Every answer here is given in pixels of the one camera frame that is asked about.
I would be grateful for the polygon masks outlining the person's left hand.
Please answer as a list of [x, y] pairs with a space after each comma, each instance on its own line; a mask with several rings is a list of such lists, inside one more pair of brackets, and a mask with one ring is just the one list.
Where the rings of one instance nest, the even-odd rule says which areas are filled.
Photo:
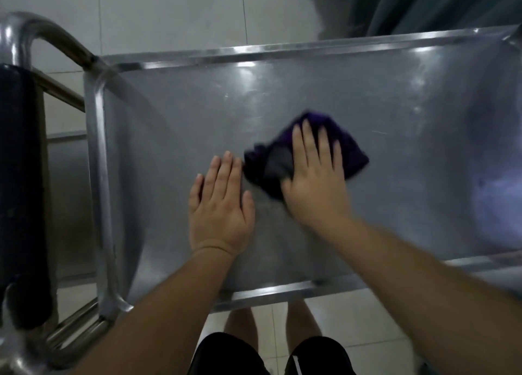
[[233, 155], [233, 168], [225, 196], [214, 196], [214, 184], [221, 158], [214, 156], [204, 176], [201, 201], [197, 209], [188, 210], [189, 242], [192, 253], [219, 250], [232, 258], [242, 253], [253, 229], [245, 225], [242, 213], [243, 163]]

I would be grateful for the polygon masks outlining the person's right hand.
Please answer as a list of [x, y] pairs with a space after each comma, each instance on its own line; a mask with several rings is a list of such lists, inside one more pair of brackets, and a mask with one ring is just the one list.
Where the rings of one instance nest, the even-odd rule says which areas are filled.
[[333, 150], [330, 149], [327, 132], [320, 128], [317, 152], [321, 166], [310, 170], [305, 155], [302, 125], [292, 131], [293, 189], [296, 208], [291, 215], [300, 224], [326, 239], [349, 219], [349, 199], [344, 176], [337, 176], [333, 169]]

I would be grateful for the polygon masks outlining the purple cleaning cloth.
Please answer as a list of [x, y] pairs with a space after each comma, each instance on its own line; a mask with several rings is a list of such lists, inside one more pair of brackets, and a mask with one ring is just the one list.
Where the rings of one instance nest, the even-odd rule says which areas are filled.
[[292, 179], [294, 174], [292, 131], [295, 125], [301, 126], [305, 120], [309, 122], [316, 142], [320, 128], [326, 130], [331, 150], [334, 143], [339, 142], [345, 180], [351, 179], [369, 164], [368, 156], [349, 132], [330, 116], [306, 110], [292, 120], [271, 142], [257, 143], [244, 153], [245, 178], [272, 199], [284, 200], [280, 182], [287, 178]]

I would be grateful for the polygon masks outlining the person's right forearm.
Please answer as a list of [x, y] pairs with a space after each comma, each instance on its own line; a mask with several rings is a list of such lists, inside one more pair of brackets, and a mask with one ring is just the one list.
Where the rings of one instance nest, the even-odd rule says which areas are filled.
[[522, 375], [522, 300], [396, 236], [337, 215], [317, 233], [441, 375]]

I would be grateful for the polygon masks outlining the person's left forearm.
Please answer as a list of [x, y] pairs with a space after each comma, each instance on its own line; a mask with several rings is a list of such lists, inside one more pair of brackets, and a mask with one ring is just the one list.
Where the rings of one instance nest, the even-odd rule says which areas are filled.
[[70, 375], [186, 375], [234, 259], [214, 247], [196, 251], [141, 299]]

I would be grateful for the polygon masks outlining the stainless steel cart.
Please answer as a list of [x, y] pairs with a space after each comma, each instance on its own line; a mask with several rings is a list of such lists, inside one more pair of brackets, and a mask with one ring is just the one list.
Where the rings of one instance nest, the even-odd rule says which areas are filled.
[[69, 369], [189, 257], [186, 197], [305, 110], [370, 163], [356, 211], [522, 294], [522, 25], [95, 56], [33, 13], [0, 17], [0, 64], [39, 95], [51, 317], [14, 327], [1, 372]]

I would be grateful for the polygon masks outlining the person's left leg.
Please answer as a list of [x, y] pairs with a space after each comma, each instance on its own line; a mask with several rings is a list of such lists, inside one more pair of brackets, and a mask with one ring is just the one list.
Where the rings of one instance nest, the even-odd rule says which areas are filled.
[[258, 332], [251, 308], [241, 308], [229, 313], [224, 332], [251, 345], [258, 343]]

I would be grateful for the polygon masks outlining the person's leg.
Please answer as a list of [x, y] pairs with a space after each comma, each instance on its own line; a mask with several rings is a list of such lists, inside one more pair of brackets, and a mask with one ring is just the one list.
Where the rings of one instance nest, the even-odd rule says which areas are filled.
[[290, 352], [305, 340], [323, 335], [305, 300], [288, 302], [285, 334]]
[[224, 332], [251, 345], [258, 343], [258, 332], [251, 308], [241, 308], [229, 313]]

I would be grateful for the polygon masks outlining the person's right leg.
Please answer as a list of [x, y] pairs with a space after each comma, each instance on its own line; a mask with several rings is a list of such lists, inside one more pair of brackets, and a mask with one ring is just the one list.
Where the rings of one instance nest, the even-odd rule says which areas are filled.
[[285, 334], [290, 352], [305, 340], [323, 335], [305, 300], [288, 302]]

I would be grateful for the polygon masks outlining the black shorts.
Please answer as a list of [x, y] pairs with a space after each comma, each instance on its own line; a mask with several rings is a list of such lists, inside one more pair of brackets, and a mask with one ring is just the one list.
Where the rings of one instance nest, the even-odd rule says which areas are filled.
[[[270, 375], [258, 352], [224, 332], [208, 335], [197, 347], [187, 375]], [[356, 375], [346, 350], [335, 340], [315, 336], [290, 353], [284, 375]]]

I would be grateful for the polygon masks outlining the dark teal curtain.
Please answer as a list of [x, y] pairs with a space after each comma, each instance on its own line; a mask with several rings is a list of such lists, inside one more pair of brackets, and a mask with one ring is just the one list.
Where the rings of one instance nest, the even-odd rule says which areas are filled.
[[518, 25], [522, 0], [312, 0], [319, 39]]

